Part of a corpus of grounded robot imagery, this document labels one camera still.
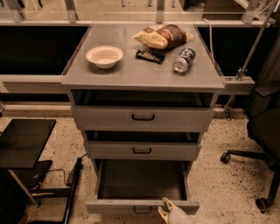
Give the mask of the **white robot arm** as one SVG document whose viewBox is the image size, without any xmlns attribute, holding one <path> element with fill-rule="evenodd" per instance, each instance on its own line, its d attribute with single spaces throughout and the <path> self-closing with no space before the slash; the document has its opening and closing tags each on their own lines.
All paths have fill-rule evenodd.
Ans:
<svg viewBox="0 0 280 224">
<path fill-rule="evenodd" d="M 187 215 L 181 208 L 166 197 L 163 197 L 163 202 L 166 204 L 168 211 L 165 211 L 161 206 L 159 206 L 157 210 L 166 224 L 206 224 L 202 220 L 195 220 Z"/>
</svg>

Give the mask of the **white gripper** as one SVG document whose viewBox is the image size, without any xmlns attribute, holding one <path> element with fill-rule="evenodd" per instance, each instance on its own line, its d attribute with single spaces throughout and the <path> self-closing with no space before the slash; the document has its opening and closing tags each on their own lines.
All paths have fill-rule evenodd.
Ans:
<svg viewBox="0 0 280 224">
<path fill-rule="evenodd" d="M 168 224 L 193 224 L 193 219 L 189 217 L 181 208 L 166 197 L 163 197 L 163 202 L 166 204 L 169 214 L 163 210 L 161 206 L 157 208 L 160 216 L 165 223 Z"/>
</svg>

